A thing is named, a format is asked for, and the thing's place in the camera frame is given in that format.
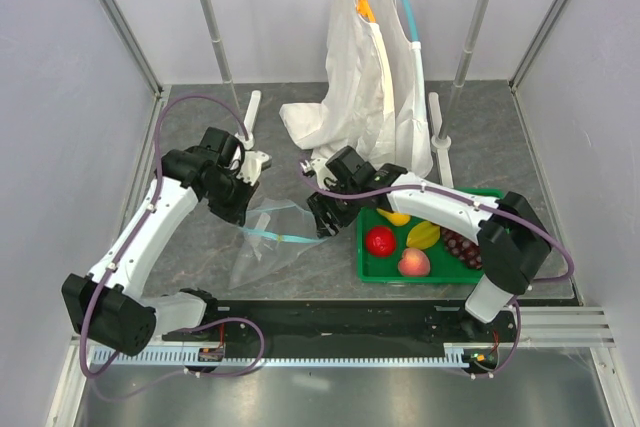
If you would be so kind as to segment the red apple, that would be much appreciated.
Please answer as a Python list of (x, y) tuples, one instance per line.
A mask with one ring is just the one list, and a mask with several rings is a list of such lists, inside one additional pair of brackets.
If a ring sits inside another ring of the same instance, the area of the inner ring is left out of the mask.
[(394, 232), (386, 226), (372, 227), (365, 235), (365, 248), (375, 257), (387, 258), (396, 249), (397, 243)]

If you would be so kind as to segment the clear zip top bag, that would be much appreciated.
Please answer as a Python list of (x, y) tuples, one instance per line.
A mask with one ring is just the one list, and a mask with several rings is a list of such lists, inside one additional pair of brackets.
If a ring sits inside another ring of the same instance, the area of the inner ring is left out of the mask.
[(246, 214), (243, 244), (231, 269), (229, 288), (262, 279), (320, 245), (313, 214), (291, 200), (265, 198)]

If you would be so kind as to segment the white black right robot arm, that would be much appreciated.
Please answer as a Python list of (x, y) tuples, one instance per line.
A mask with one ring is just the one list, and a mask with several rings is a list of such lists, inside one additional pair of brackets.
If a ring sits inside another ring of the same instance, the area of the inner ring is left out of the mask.
[(301, 162), (314, 192), (308, 199), (320, 237), (335, 236), (364, 208), (430, 221), (474, 243), (483, 275), (458, 315), (467, 339), (483, 339), (507, 304), (524, 294), (551, 252), (551, 237), (529, 202), (509, 192), (501, 198), (440, 186), (406, 168), (379, 168), (354, 148), (328, 159)]

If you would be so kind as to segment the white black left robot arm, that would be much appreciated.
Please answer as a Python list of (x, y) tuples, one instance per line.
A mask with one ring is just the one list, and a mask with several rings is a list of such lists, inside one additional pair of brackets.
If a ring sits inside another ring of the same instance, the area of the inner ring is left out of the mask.
[(218, 128), (208, 128), (198, 145), (162, 156), (160, 172), (115, 244), (86, 275), (71, 274), (62, 285), (75, 332), (127, 356), (182, 328), (198, 340), (215, 336), (220, 318), (203, 298), (191, 292), (146, 298), (144, 286), (177, 227), (200, 202), (219, 219), (243, 225), (270, 161)]

